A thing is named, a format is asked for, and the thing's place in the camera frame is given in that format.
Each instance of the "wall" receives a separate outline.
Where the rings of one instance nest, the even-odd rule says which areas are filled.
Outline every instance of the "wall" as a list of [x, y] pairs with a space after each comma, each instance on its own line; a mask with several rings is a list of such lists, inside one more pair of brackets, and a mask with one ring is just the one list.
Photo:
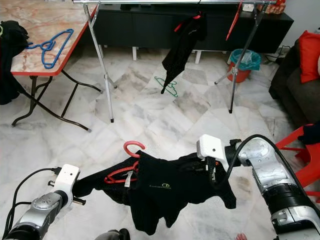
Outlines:
[[293, 46], [305, 30], [314, 32], [320, 28], [320, 0], [286, 0], [284, 12], [294, 23], [281, 45]]

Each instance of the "red plastic chair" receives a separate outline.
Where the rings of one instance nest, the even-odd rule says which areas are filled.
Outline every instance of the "red plastic chair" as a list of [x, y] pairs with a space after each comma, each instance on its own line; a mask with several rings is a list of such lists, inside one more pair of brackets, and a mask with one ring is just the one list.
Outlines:
[[[281, 150], [297, 151], [298, 154], [295, 156], [299, 157], [307, 164], [304, 168], [295, 173], [302, 187], [306, 187], [320, 179], [320, 143], [306, 145], [306, 148], [286, 147], [286, 145], [294, 142], [303, 134], [304, 128], [301, 126], [289, 136], [279, 141], [276, 146]], [[306, 194], [320, 197], [320, 192], [318, 191], [307, 191]]]

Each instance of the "black cabinet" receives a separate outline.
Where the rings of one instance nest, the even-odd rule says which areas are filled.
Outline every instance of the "black cabinet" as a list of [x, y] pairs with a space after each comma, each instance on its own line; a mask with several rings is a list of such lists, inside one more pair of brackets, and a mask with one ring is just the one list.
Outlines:
[[[241, 12], [239, 19], [228, 39], [230, 25], [237, 6], [216, 9], [214, 6], [202, 7], [207, 14], [207, 37], [199, 41], [197, 50], [233, 51], [243, 48], [255, 24], [252, 12]], [[179, 23], [194, 16], [192, 6], [152, 5], [131, 7], [121, 10], [120, 5], [99, 6], [94, 31], [97, 42], [101, 45], [118, 47], [146, 47], [169, 49], [177, 41], [174, 32]], [[265, 14], [249, 46], [259, 53], [274, 53], [290, 29], [293, 20], [285, 13], [280, 15]]]

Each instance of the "white tile floor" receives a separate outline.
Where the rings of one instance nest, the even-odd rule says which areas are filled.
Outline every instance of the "white tile floor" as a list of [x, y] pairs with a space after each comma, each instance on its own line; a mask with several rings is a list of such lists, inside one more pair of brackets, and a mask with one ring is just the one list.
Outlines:
[[[1, 227], [17, 184], [39, 168], [68, 163], [80, 167], [82, 178], [125, 160], [128, 156], [123, 143], [128, 140], [144, 143], [146, 153], [154, 157], [174, 160], [195, 152], [196, 141], [202, 134], [219, 137], [227, 144], [230, 139], [244, 139], [251, 134], [278, 141], [294, 129], [284, 109], [268, 93], [277, 70], [275, 63], [262, 64], [260, 71], [253, 71], [245, 82], [237, 84], [234, 112], [229, 114], [231, 82], [225, 79], [214, 85], [227, 71], [228, 55], [203, 52], [200, 64], [195, 65], [192, 54], [185, 71], [176, 78], [175, 98], [168, 92], [161, 95], [161, 86], [154, 79], [166, 76], [161, 61], [167, 52], [142, 48], [138, 61], [133, 62], [130, 48], [104, 49], [105, 65], [118, 85], [111, 93], [115, 122], [109, 121], [105, 94], [81, 86], [65, 116], [90, 127], [91, 133], [61, 122], [39, 107], [31, 117], [11, 127], [15, 118], [28, 111], [29, 101], [21, 95], [0, 106]], [[79, 81], [105, 87], [96, 52], [91, 47], [77, 49], [65, 70]], [[29, 91], [30, 80], [18, 79]], [[72, 88], [73, 83], [59, 75], [42, 102], [61, 113]], [[50, 173], [33, 177], [21, 188], [18, 200], [31, 201], [45, 193], [50, 189], [47, 182], [53, 179]], [[135, 229], [129, 207], [94, 190], [85, 197], [85, 206], [73, 204], [67, 213], [60, 214], [45, 239], [93, 240], [107, 230], [120, 228], [129, 229], [133, 240], [232, 240], [239, 232], [245, 232], [249, 240], [272, 239], [275, 233], [270, 214], [251, 169], [236, 168], [230, 184], [237, 197], [236, 209], [224, 208], [218, 197], [202, 204], [189, 204], [171, 228], [161, 219], [153, 236]], [[25, 210], [19, 207], [15, 220]]]

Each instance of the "black cloth on table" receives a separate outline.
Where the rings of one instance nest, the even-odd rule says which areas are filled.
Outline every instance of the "black cloth on table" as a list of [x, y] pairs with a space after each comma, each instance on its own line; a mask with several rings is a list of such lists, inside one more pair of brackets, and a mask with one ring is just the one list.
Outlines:
[[162, 61], [162, 65], [166, 70], [166, 78], [161, 94], [165, 92], [166, 86], [185, 70], [189, 55], [194, 49], [197, 41], [203, 41], [206, 38], [206, 14], [202, 12], [197, 19], [193, 17], [186, 19], [176, 28], [176, 32], [180, 35], [180, 38]]
[[5, 105], [24, 93], [24, 88], [11, 73], [12, 58], [28, 46], [28, 32], [17, 21], [2, 21], [0, 37], [0, 105]]
[[303, 126], [303, 135], [298, 136], [298, 140], [306, 145], [320, 143], [320, 121]]
[[[213, 196], [219, 196], [226, 208], [236, 208], [236, 197], [229, 183], [226, 182], [219, 190], [214, 189], [209, 182], [204, 162], [196, 153], [171, 161], [154, 158], [142, 151], [137, 153], [140, 155], [139, 170], [131, 177], [137, 177], [137, 181], [131, 182], [130, 187], [125, 187], [124, 183], [106, 184], [104, 178], [115, 170], [132, 166], [137, 160], [134, 157], [79, 180], [74, 184], [73, 194], [83, 197], [90, 194], [93, 188], [103, 190], [117, 203], [131, 206], [136, 229], [148, 235], [155, 233], [162, 217], [170, 228], [177, 220], [180, 210], [188, 203], [199, 204]], [[217, 182], [225, 175], [226, 171], [218, 162], [215, 172]], [[123, 173], [115, 177], [123, 178], [126, 178]]]

